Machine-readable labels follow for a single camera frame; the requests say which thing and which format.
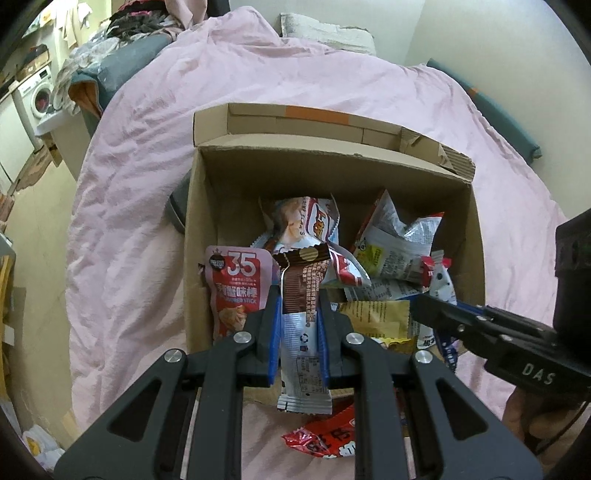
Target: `red snack bag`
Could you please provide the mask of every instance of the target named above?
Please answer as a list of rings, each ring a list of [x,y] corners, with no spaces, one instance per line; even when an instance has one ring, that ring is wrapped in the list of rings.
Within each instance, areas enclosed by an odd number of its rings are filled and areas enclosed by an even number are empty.
[[[285,444],[320,458],[355,455],[355,408],[353,405],[327,420],[312,421],[282,436]]]
[[[261,248],[216,245],[207,247],[205,256],[215,341],[242,330],[246,314],[265,308],[274,260]]]

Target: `pink snack bag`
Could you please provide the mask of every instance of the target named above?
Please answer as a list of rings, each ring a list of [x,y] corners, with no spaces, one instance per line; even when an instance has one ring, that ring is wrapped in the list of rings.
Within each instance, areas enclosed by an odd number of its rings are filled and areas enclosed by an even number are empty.
[[[265,308],[276,267],[262,248],[211,245],[205,258],[216,341],[242,330],[248,313]]]

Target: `metal screw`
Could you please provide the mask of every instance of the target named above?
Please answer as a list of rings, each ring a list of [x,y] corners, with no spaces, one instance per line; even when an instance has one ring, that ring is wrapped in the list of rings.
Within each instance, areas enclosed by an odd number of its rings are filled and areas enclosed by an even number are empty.
[[[249,332],[236,332],[234,334],[234,341],[236,343],[248,343],[252,340],[252,335]]]
[[[430,364],[433,360],[433,354],[429,350],[419,350],[414,357],[420,364]]]
[[[347,343],[350,343],[351,345],[361,345],[364,340],[363,335],[356,332],[348,333],[345,339],[347,340]]]
[[[183,353],[178,348],[173,348],[172,350],[169,350],[164,354],[164,359],[169,364],[175,364],[176,362],[180,362],[182,357]]]

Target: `clothes pile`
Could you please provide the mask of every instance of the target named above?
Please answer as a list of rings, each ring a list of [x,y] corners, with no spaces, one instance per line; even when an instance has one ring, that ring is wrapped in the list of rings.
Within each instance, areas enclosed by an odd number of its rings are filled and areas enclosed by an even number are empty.
[[[181,22],[168,13],[162,0],[135,1],[123,5],[109,20],[106,28],[72,50],[64,62],[51,93],[51,104],[55,110],[65,110],[71,115],[80,112],[80,106],[69,95],[75,73],[93,66],[100,67],[108,55],[140,38],[166,34],[174,41],[184,30]]]

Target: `pink bed sheet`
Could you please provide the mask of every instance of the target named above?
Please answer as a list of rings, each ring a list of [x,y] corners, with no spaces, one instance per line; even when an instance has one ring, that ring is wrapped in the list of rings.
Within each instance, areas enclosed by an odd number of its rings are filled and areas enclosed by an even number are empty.
[[[442,72],[282,39],[251,7],[181,33],[113,98],[79,177],[67,253],[72,402],[87,428],[158,356],[184,347],[183,236],[164,216],[191,167],[192,115],[225,102],[332,109],[405,125],[471,157],[487,303],[551,322],[565,220],[515,150]],[[458,375],[497,415],[512,387],[467,353]],[[243,477],[353,477],[280,436],[300,416],[245,406]]]

